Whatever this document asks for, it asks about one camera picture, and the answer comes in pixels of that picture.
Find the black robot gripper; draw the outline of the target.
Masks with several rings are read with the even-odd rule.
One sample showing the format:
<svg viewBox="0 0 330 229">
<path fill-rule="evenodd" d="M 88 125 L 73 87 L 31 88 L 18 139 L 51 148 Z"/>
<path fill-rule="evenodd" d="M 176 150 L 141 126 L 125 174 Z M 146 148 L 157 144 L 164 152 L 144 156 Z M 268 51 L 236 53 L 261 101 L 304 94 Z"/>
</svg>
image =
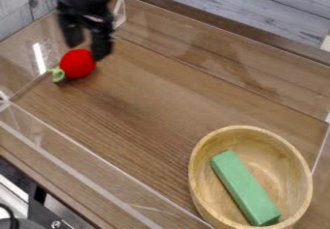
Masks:
<svg viewBox="0 0 330 229">
<path fill-rule="evenodd" d="M 110 0 L 55 0 L 58 27 L 69 48 L 84 41 L 82 27 L 73 15 L 92 21 L 92 58 L 100 61 L 113 48 L 113 24 L 108 11 Z"/>
</svg>

